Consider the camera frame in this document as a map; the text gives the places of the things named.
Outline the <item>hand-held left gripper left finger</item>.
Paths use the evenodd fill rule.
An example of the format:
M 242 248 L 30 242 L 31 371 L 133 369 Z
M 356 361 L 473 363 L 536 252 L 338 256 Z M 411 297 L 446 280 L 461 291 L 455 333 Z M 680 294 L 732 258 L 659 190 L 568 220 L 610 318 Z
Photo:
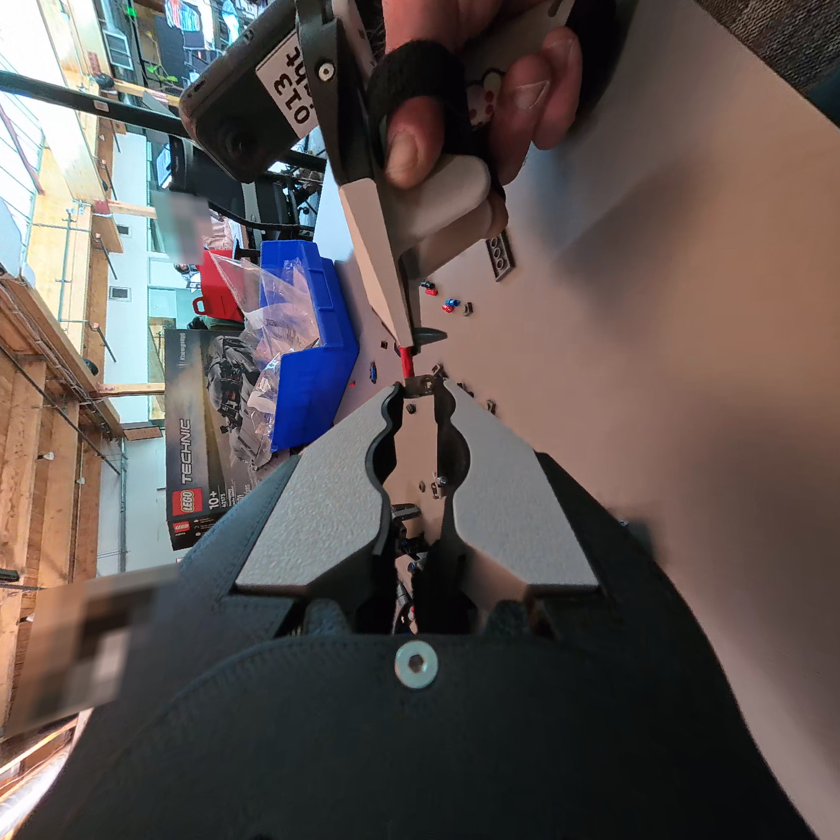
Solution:
M 236 580 L 248 594 L 336 602 L 359 633 L 388 634 L 396 607 L 392 504 L 403 385 L 395 383 L 299 456 Z

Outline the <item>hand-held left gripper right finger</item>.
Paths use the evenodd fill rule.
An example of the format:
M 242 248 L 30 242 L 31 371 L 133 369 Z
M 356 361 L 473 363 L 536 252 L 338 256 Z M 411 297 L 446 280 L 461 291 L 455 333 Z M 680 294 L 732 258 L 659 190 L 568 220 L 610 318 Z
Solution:
M 599 581 L 538 454 L 451 380 L 434 381 L 438 539 L 413 577 L 421 634 L 468 634 L 501 603 L 526 616 Z

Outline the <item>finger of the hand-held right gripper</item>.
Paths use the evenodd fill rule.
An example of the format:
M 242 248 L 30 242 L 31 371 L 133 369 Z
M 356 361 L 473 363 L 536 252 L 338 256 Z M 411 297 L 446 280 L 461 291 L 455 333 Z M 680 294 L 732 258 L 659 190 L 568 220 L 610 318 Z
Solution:
M 385 182 L 384 189 L 383 203 L 377 181 L 363 177 L 339 185 L 339 199 L 371 309 L 399 346 L 417 349 L 411 305 L 398 265 L 402 251 L 394 254 L 387 222 L 395 222 L 397 244 L 407 248 L 406 237 L 419 214 L 422 187 L 393 189 Z

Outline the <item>lego car model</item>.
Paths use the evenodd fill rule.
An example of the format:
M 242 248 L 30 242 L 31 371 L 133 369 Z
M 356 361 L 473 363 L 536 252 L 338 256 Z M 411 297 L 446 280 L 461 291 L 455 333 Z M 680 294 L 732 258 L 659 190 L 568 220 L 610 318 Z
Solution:
M 392 505 L 391 540 L 396 569 L 395 611 L 392 635 L 414 634 L 417 631 L 414 578 L 423 571 L 429 551 L 425 532 L 408 534 L 407 523 L 420 518 L 418 505 L 404 502 Z

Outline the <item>scattered small lego pieces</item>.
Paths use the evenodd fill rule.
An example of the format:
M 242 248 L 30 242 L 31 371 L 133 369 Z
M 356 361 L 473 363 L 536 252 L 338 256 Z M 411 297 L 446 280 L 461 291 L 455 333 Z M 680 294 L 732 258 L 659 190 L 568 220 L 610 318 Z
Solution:
M 434 371 L 460 383 L 477 405 L 485 412 L 499 415 L 497 405 L 486 395 L 478 393 L 477 379 L 466 373 L 467 351 L 476 346 L 478 314 L 466 316 L 470 310 L 469 295 L 446 290 L 436 283 L 438 294 L 426 294 L 419 287 L 419 300 L 424 327 L 447 333 L 447 338 L 430 343 L 413 358 L 417 375 L 432 375 Z M 360 354 L 353 368 L 351 382 L 341 403 L 339 417 L 353 410 L 376 393 L 394 383 L 404 382 L 402 363 L 394 351 L 394 339 L 374 313 L 358 284 L 353 289 L 353 327 L 358 333 Z M 437 475 L 437 434 L 434 420 L 434 399 L 431 396 L 406 400 L 415 405 L 415 412 L 404 412 L 402 427 L 395 435 L 397 463 L 385 482 L 385 490 L 393 503 L 415 502 L 426 513 L 443 507 L 429 489 Z

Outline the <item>dark grey holed lego plate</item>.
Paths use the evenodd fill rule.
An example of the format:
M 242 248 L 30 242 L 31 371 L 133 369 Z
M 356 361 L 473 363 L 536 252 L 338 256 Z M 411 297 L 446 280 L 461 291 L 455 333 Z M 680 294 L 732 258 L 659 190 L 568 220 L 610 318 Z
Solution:
M 506 279 L 516 268 L 508 231 L 502 230 L 498 236 L 486 240 L 486 249 L 495 282 Z

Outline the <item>black lego set box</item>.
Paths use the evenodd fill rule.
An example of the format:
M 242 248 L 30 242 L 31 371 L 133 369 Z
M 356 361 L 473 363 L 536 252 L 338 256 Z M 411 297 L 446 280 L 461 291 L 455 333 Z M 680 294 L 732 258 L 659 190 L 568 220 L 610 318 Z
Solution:
M 259 374 L 238 332 L 164 333 L 165 515 L 177 553 L 301 452 L 270 450 L 266 426 L 248 408 Z

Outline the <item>person's right hand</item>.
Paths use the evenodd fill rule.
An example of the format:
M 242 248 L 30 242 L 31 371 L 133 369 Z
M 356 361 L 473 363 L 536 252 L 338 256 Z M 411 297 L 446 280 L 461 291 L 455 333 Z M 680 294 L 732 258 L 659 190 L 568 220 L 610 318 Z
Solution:
M 537 2 L 384 1 L 387 54 L 415 40 L 430 40 L 451 53 L 477 38 L 498 17 L 518 16 Z M 547 34 L 542 45 L 507 70 L 490 127 L 490 151 L 500 182 L 510 183 L 531 144 L 548 150 L 572 125 L 581 90 L 578 38 L 565 27 Z M 417 97 L 387 121 L 385 176 L 402 189 L 417 186 L 432 172 L 445 143 L 445 109 L 437 98 Z

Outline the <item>blue plastic storage bin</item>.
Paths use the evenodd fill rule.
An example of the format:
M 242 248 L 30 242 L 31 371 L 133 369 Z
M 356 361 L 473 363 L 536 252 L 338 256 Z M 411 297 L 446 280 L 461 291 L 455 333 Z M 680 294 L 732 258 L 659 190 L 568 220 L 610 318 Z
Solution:
M 320 342 L 280 362 L 272 452 L 309 445 L 330 430 L 360 351 L 333 262 L 306 240 L 262 245 L 260 267 L 271 275 L 284 277 L 286 268 L 297 263 L 308 286 Z

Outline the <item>pile of clear plastic bags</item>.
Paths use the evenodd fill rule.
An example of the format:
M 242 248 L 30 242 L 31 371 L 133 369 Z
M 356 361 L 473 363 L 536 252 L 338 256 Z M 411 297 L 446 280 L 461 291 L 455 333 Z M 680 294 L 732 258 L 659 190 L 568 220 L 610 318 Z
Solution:
M 247 261 L 211 255 L 213 265 L 244 314 L 239 340 L 255 373 L 240 398 L 243 423 L 232 450 L 256 474 L 272 459 L 271 439 L 279 409 L 280 363 L 320 344 L 321 332 L 300 259 L 283 259 L 275 275 Z

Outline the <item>red chair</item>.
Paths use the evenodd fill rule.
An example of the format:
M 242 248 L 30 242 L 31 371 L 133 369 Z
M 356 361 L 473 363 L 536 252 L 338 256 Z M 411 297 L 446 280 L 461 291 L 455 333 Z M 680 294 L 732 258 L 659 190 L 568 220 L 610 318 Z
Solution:
M 233 255 L 232 248 L 205 250 L 203 261 L 197 266 L 201 295 L 192 302 L 197 316 L 231 322 L 245 321 L 243 312 L 214 261 L 217 256 L 233 258 Z

